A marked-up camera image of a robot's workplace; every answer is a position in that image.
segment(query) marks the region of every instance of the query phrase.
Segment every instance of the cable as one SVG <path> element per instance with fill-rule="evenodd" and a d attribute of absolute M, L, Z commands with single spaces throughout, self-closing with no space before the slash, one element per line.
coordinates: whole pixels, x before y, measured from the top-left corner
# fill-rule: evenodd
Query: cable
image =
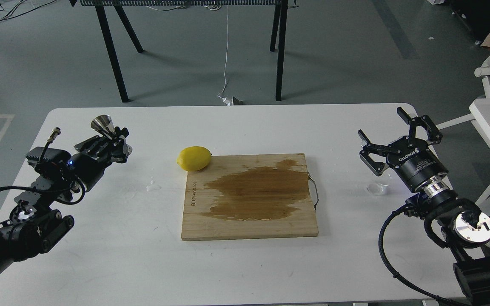
<path fill-rule="evenodd" d="M 54 3 L 54 2 L 56 2 L 56 1 L 57 1 L 57 0 L 52 0 L 51 2 L 45 3 L 45 4 L 43 4 L 42 6 L 37 6 L 36 8 L 32 8 L 31 10 L 29 10 L 29 11 L 27 11 L 27 12 L 23 12 L 23 13 L 21 13 L 20 15 L 12 16 L 12 17 L 10 17 L 10 18 L 4 19 L 4 20 L 2 19 L 2 20 L 0 20 L 0 21 L 11 20 L 11 19 L 13 19 L 13 18 L 20 17 L 20 16 L 25 15 L 25 14 L 27 14 L 27 13 L 29 13 L 29 12 L 33 12 L 33 11 L 35 11 L 35 10 L 39 9 L 39 8 L 42 8 L 43 6 L 48 6 L 49 4 L 53 4 L 53 3 Z"/>
<path fill-rule="evenodd" d="M 204 8 L 210 10 L 210 11 L 218 11 L 220 10 L 222 6 L 217 6 L 217 5 L 212 5 L 212 6 L 204 6 Z"/>
<path fill-rule="evenodd" d="M 308 180 L 313 182 L 313 186 L 315 186 L 315 196 L 317 196 L 317 201 L 315 202 L 315 204 L 313 204 L 313 209 L 317 210 L 317 204 L 319 203 L 319 191 L 317 190 L 317 183 L 315 182 L 315 180 L 313 180 L 313 178 L 311 177 L 311 173 L 309 172 L 308 172 Z"/>
<path fill-rule="evenodd" d="M 43 151 L 41 152 L 41 155 L 39 155 L 39 160 L 37 161 L 37 163 L 41 163 L 41 161 L 43 160 L 43 157 L 45 157 L 45 153 L 48 150 L 49 145 L 50 145 L 50 143 L 47 142 L 45 147 L 43 147 Z"/>
<path fill-rule="evenodd" d="M 155 10 L 155 11 L 172 11 L 172 10 L 177 10 L 177 9 L 180 9 L 180 10 L 183 10 L 186 8 L 186 6 L 176 6 L 174 8 L 169 8 L 167 10 L 158 10 L 156 8 L 153 8 L 152 6 L 145 6 L 146 8 L 150 8 L 151 10 Z"/>
<path fill-rule="evenodd" d="M 437 296 L 435 294 L 432 294 L 428 291 L 422 290 L 421 288 L 417 287 L 414 285 L 412 282 L 408 281 L 405 277 L 400 275 L 396 269 L 394 269 L 393 265 L 389 262 L 389 259 L 387 258 L 387 255 L 385 255 L 385 249 L 383 248 L 383 236 L 385 235 L 385 230 L 387 229 L 387 226 L 389 223 L 398 215 L 401 213 L 404 213 L 404 211 L 410 211 L 413 208 L 410 207 L 409 204 L 405 204 L 396 211 L 393 211 L 391 215 L 385 220 L 385 223 L 383 223 L 383 226 L 381 227 L 381 231 L 379 231 L 379 240 L 377 242 L 378 247 L 379 247 L 379 255 L 381 256 L 381 260 L 385 264 L 385 267 L 389 269 L 389 271 L 392 273 L 393 277 L 396 278 L 397 280 L 401 281 L 404 285 L 410 287 L 411 289 L 414 289 L 415 291 L 419 292 L 420 294 L 424 294 L 428 297 L 433 298 L 437 302 L 443 302 L 448 305 L 452 306 L 469 306 L 468 304 L 460 303 L 457 302 L 456 300 L 450 300 L 449 298 L 443 298 L 441 296 Z"/>
<path fill-rule="evenodd" d="M 58 203 L 66 204 L 66 205 L 75 205 L 76 203 L 79 203 L 80 201 L 82 201 L 82 199 L 84 199 L 84 194 L 86 193 L 86 188 L 85 188 L 84 184 L 82 184 L 82 182 L 78 178 L 77 178 L 76 182 L 80 186 L 80 197 L 78 198 L 78 200 L 76 200 L 74 202 L 67 202 L 67 201 L 62 201 L 62 200 L 56 199 L 55 201 Z"/>
<path fill-rule="evenodd" d="M 39 8 L 42 8 L 43 6 L 48 6 L 49 4 L 52 4 L 52 3 L 56 2 L 56 1 L 57 1 L 57 0 L 52 0 L 51 2 L 45 3 L 45 4 L 43 4 L 42 6 L 37 6 L 36 8 L 32 8 L 32 9 L 31 9 L 31 10 L 29 10 L 29 11 L 26 11 L 26 12 L 23 12 L 23 13 L 21 13 L 21 14 L 19 14 L 19 15 L 13 16 L 13 14 L 15 13 L 16 9 L 18 8 L 18 6 L 20 6 L 22 3 L 26 2 L 26 0 L 19 0 L 19 1 L 18 1 L 18 2 L 17 2 L 17 3 L 16 3 L 16 4 L 15 4 L 15 5 L 14 5 L 14 6 L 11 8 L 11 10 L 10 10 L 10 11 L 9 11 L 9 12 L 8 12 L 8 13 L 5 15 L 5 16 L 3 16 L 3 17 L 0 19 L 0 22 L 2 22 L 2 21 L 6 21 L 6 20 L 11 20 L 11 19 L 14 19 L 14 18 L 16 18 L 16 17 L 20 17 L 20 16 L 25 15 L 25 14 L 27 14 L 27 13 L 29 13 L 29 12 L 33 12 L 33 11 L 35 11 L 35 10 L 39 9 Z"/>
<path fill-rule="evenodd" d="M 68 188 L 68 189 L 62 189 L 62 190 L 37 190 L 35 188 L 22 187 L 22 186 L 4 186 L 4 187 L 0 187 L 0 192 L 5 191 L 5 190 L 23 190 L 23 191 L 29 191 L 29 192 L 39 193 L 39 194 L 50 194 L 50 193 L 62 193 L 62 192 L 66 192 L 66 191 L 69 191 L 70 188 Z"/>
<path fill-rule="evenodd" d="M 228 19 L 230 17 L 230 6 L 226 6 L 227 12 L 226 12 L 226 60 L 224 62 L 224 87 L 222 88 L 222 91 L 218 93 L 217 97 L 221 98 L 222 101 L 224 101 L 224 98 L 221 97 L 222 93 L 224 93 L 226 86 L 228 85 L 228 80 L 226 79 L 226 66 L 228 65 L 228 46 L 230 45 L 230 30 L 228 28 Z"/>

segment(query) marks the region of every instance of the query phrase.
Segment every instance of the gray floor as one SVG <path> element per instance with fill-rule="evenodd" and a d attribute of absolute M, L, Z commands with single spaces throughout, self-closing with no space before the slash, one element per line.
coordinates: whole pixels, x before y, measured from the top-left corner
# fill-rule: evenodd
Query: gray floor
<path fill-rule="evenodd" d="M 17 13 L 46 2 L 26 2 Z M 7 9 L 14 3 L 2 1 Z M 280 102 L 274 100 L 276 54 L 268 51 L 273 8 L 229 8 L 226 96 L 246 105 L 405 102 L 441 123 L 467 114 L 482 95 L 473 72 L 488 52 L 474 45 L 449 6 L 425 0 L 298 4 L 288 14 Z M 119 99 L 94 8 L 59 0 L 0 23 L 0 114 L 15 115 L 0 142 L 0 186 L 12 184 L 54 108 L 222 105 L 217 94 L 224 85 L 226 7 L 125 10 L 147 50 L 135 51 L 115 11 L 107 8 L 134 100 L 126 105 Z M 400 118 L 379 118 L 380 126 L 387 120 Z M 336 130 L 327 132 L 337 137 Z M 477 199 L 490 182 L 490 151 L 472 125 L 444 130 L 436 150 L 459 195 Z M 0 194 L 0 204 L 4 197 Z"/>

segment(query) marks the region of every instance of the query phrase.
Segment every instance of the white cable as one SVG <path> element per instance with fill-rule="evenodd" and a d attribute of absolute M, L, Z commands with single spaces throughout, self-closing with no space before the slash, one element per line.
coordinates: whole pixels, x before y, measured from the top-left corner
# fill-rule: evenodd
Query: white cable
<path fill-rule="evenodd" d="M 145 6 L 145 7 L 146 7 L 146 8 L 150 8 L 151 10 L 155 10 L 155 11 L 172 11 L 172 10 L 175 10 L 175 9 L 177 9 L 177 8 L 178 8 L 178 9 L 184 9 L 184 8 L 186 8 L 186 6 L 176 6 L 176 7 L 174 7 L 174 8 L 169 8 L 169 9 L 167 9 L 167 10 L 159 10 L 159 9 L 157 9 L 157 8 L 153 8 L 152 6 Z"/>
<path fill-rule="evenodd" d="M 209 10 L 211 11 L 217 11 L 217 10 L 220 10 L 222 6 L 204 6 L 204 8 L 208 8 Z"/>
<path fill-rule="evenodd" d="M 230 16 L 230 6 L 226 6 L 226 60 L 224 62 L 224 87 L 222 88 L 222 91 L 218 93 L 217 97 L 221 98 L 222 101 L 225 100 L 225 97 L 221 97 L 222 93 L 224 93 L 226 89 L 226 85 L 228 85 L 228 80 L 226 79 L 226 66 L 228 65 L 228 46 L 230 44 L 230 30 L 228 28 L 228 19 Z"/>

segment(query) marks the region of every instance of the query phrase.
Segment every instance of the metal funnel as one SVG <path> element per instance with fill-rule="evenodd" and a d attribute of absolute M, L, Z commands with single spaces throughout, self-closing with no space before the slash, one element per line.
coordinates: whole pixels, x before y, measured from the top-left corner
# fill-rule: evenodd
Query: metal funnel
<path fill-rule="evenodd" d="M 113 138 L 116 136 L 113 120 L 111 120 L 111 117 L 109 115 L 97 116 L 90 123 L 90 127 L 96 132 L 109 138 Z"/>

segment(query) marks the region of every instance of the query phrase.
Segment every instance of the metal table frame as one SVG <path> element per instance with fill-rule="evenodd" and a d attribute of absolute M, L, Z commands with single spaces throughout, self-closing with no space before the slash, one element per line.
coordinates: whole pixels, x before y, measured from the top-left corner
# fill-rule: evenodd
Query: metal table frame
<path fill-rule="evenodd" d="M 77 0 L 70 0 L 71 5 L 74 6 Z M 273 16 L 272 36 L 270 42 L 270 51 L 275 51 L 277 33 L 279 33 L 279 45 L 278 45 L 278 57 L 277 57 L 277 77 L 276 77 L 276 101 L 281 101 L 282 91 L 282 70 L 285 57 L 285 37 L 286 37 L 286 21 L 288 12 L 288 0 L 175 0 L 175 1 L 161 1 L 161 0 L 80 0 L 80 4 L 83 6 L 95 6 L 97 19 L 100 22 L 101 32 L 103 33 L 103 40 L 105 41 L 105 47 L 107 47 L 107 54 L 109 54 L 109 60 L 111 61 L 111 67 L 115 80 L 117 82 L 118 91 L 122 102 L 130 102 L 128 98 L 128 92 L 126 91 L 126 85 L 124 85 L 124 78 L 120 70 L 118 63 L 117 52 L 114 49 L 113 38 L 111 37 L 111 30 L 109 29 L 109 23 L 107 22 L 107 16 L 105 15 L 104 6 L 114 6 L 117 11 L 122 24 L 124 25 L 132 43 L 136 47 L 138 53 L 142 53 L 144 50 L 141 46 L 139 39 L 132 28 L 130 20 L 124 12 L 123 6 L 145 6 L 145 5 L 244 5 L 247 3 L 262 4 L 274 4 L 275 12 Z"/>

